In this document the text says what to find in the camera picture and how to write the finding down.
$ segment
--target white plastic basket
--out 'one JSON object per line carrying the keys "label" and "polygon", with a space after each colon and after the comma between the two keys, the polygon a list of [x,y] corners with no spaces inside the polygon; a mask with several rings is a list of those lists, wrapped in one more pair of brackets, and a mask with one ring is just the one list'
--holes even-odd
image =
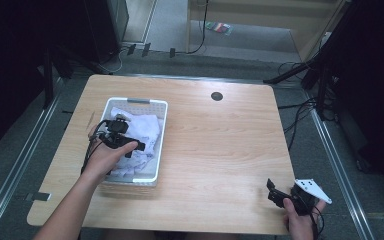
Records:
{"label": "white plastic basket", "polygon": [[[112,97],[107,101],[101,121],[104,119],[113,120],[111,110],[114,107],[133,115],[156,115],[160,126],[160,134],[154,146],[153,158],[142,171],[135,173],[133,177],[107,176],[104,183],[156,186],[167,117],[167,102],[152,99]],[[105,126],[102,126],[100,131],[106,131]]]}

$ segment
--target table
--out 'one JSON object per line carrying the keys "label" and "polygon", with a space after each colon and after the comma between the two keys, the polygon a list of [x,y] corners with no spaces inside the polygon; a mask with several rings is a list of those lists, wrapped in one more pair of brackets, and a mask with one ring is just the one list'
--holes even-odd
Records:
{"label": "table", "polygon": [[[207,21],[290,29],[302,61],[318,51],[326,32],[343,15],[345,0],[210,0]],[[190,21],[204,20],[206,0],[188,0],[186,51]]]}
{"label": "table", "polygon": [[[223,95],[221,101],[211,98]],[[158,184],[101,184],[86,227],[287,234],[267,178],[288,192],[294,174],[273,89],[206,80],[91,76],[27,217],[42,225],[79,176],[87,133],[110,97],[168,102]]]}

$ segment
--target folded clothing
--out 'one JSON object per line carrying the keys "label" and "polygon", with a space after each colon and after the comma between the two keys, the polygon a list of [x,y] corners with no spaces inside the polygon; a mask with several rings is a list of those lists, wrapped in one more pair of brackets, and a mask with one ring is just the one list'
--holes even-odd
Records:
{"label": "folded clothing", "polygon": [[154,157],[154,146],[160,135],[160,125],[156,115],[133,115],[119,108],[111,109],[111,117],[123,114],[130,119],[126,137],[137,139],[145,143],[144,151],[133,151],[131,158],[122,156],[117,163],[117,169],[111,172],[115,177],[133,177],[142,171],[147,163]]}

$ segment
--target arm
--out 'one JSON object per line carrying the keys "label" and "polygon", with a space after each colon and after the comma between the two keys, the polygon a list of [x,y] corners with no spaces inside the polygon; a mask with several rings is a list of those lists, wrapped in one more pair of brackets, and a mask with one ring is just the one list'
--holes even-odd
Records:
{"label": "arm", "polygon": [[[283,223],[288,228],[291,238],[293,240],[311,240],[313,239],[313,222],[309,215],[299,216],[295,211],[294,204],[289,198],[283,199],[283,205],[286,209],[286,214],[283,217]],[[316,207],[323,211],[326,206],[326,202],[320,200]],[[317,219],[317,214],[315,214],[316,210],[313,210],[314,219]]]}
{"label": "arm", "polygon": [[83,174],[34,239],[77,239],[96,187],[104,180],[106,173],[115,167],[120,157],[137,146],[137,142],[130,142],[121,148],[111,149],[99,142],[97,140],[94,144],[96,150]]}

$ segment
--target wooden tabletop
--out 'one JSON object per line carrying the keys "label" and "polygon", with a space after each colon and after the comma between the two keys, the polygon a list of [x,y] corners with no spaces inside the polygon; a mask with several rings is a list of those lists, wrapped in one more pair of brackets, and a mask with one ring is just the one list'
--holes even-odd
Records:
{"label": "wooden tabletop", "polygon": [[110,97],[168,102],[159,180],[101,184],[84,226],[286,234],[284,210],[267,199],[267,178],[284,192],[294,180],[270,86],[100,75],[90,77],[40,188],[52,197],[34,202],[29,224],[43,225],[75,183],[87,133]]}

